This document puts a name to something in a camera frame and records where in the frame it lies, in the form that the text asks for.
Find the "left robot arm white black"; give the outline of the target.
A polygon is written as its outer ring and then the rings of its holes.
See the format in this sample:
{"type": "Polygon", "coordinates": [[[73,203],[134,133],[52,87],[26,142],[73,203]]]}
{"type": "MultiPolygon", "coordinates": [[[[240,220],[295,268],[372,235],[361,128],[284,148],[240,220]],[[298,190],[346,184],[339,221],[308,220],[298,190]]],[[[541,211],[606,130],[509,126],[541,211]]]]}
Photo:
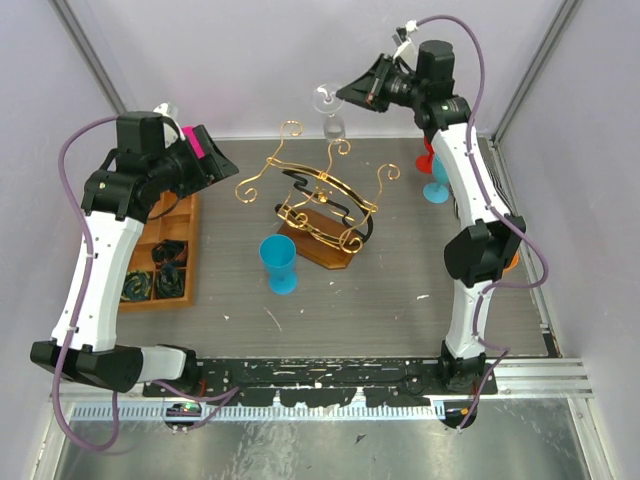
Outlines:
{"type": "Polygon", "coordinates": [[[71,206],[82,229],[69,294],[32,363],[62,381],[118,393],[164,381],[178,396],[194,393],[201,369],[193,350],[173,345],[122,346],[116,324],[134,248],[165,192],[185,198],[237,174],[204,125],[182,128],[161,114],[134,112],[115,120],[117,144],[71,206]]]}

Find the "red wine glass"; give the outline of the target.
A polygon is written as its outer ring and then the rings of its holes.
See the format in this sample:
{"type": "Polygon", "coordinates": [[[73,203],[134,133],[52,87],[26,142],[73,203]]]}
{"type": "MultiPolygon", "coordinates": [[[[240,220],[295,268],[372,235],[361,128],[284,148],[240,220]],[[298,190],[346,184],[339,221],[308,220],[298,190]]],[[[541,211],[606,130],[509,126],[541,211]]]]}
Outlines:
{"type": "Polygon", "coordinates": [[[435,152],[427,137],[423,139],[423,143],[426,152],[416,158],[415,166],[421,173],[431,174],[433,172],[435,152]]]}

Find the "blue wine glass front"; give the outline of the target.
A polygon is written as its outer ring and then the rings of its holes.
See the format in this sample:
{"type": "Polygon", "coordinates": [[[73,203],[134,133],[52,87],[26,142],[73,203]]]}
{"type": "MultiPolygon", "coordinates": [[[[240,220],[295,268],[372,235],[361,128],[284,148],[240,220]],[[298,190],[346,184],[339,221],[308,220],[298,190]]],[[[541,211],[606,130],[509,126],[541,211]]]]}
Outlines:
{"type": "Polygon", "coordinates": [[[298,284],[294,242],[285,235],[270,235],[262,241],[259,256],[268,275],[271,291],[278,295],[292,293],[298,284]]]}

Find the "pink wine glass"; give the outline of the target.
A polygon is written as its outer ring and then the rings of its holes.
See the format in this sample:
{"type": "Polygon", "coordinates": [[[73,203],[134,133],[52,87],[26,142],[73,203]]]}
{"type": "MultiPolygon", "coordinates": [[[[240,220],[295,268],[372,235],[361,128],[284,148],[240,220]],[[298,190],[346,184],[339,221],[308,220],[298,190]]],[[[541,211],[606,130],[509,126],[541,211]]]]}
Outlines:
{"type": "Polygon", "coordinates": [[[189,141],[189,144],[193,148],[198,159],[202,159],[205,156],[204,150],[198,140],[198,137],[195,133],[195,130],[192,126],[185,126],[182,128],[182,133],[185,138],[189,141]]]}

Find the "light blue wine glass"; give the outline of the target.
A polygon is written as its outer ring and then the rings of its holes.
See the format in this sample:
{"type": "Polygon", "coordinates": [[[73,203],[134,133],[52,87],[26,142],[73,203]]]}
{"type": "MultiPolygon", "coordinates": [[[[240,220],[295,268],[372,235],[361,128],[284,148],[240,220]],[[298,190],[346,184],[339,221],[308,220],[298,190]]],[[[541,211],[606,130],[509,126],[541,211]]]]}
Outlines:
{"type": "Polygon", "coordinates": [[[425,199],[434,204],[445,203],[449,199],[449,178],[446,169],[438,156],[432,163],[432,176],[434,180],[423,188],[425,199]]]}

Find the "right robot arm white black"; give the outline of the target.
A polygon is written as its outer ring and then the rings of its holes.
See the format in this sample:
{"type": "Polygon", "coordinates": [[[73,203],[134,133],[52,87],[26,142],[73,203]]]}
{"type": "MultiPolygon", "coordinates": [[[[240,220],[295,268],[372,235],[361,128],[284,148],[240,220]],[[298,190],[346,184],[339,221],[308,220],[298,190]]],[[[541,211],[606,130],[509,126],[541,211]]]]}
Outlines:
{"type": "Polygon", "coordinates": [[[401,60],[382,54],[337,96],[378,113],[390,105],[410,108],[434,151],[434,161],[446,172],[460,231],[444,248],[454,304],[438,358],[438,379],[444,390],[459,394],[479,384],[485,373],[489,287],[511,264],[520,245],[517,233],[526,224],[495,190],[477,144],[472,110],[453,92],[454,60],[446,42],[429,43],[416,68],[408,71],[402,70],[401,60]]]}

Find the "clear wine glass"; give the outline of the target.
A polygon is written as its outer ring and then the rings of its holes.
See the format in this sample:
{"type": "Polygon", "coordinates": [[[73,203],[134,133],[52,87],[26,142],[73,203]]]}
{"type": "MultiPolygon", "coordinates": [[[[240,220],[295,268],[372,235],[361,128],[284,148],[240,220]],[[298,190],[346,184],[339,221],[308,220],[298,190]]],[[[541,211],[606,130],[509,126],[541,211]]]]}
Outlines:
{"type": "Polygon", "coordinates": [[[339,111],[344,103],[337,97],[339,86],[333,83],[319,85],[312,92],[312,106],[323,116],[323,133],[328,143],[346,137],[346,127],[339,111]]]}

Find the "orange wine glass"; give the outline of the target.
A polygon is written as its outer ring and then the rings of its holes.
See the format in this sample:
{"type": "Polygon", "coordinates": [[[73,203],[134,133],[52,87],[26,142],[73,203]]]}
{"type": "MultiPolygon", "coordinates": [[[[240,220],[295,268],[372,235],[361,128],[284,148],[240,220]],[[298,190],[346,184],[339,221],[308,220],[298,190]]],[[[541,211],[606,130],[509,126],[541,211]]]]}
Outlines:
{"type": "Polygon", "coordinates": [[[504,268],[503,272],[507,273],[513,270],[518,265],[519,260],[520,260],[520,253],[516,252],[513,258],[511,259],[511,262],[504,268]]]}

